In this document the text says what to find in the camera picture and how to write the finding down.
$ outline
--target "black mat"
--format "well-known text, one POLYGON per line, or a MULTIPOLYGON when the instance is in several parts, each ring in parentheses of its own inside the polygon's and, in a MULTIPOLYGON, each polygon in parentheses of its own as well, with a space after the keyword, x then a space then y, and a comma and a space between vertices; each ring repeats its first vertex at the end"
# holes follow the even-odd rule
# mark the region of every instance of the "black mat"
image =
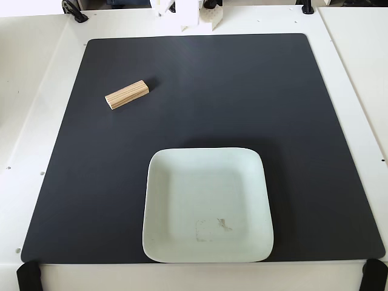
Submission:
POLYGON ((384 256, 309 42, 292 34, 90 41, 22 260, 152 262, 142 250, 147 169, 177 147, 260 154, 268 261, 384 256), (112 111, 105 95, 140 79, 151 92, 112 111))

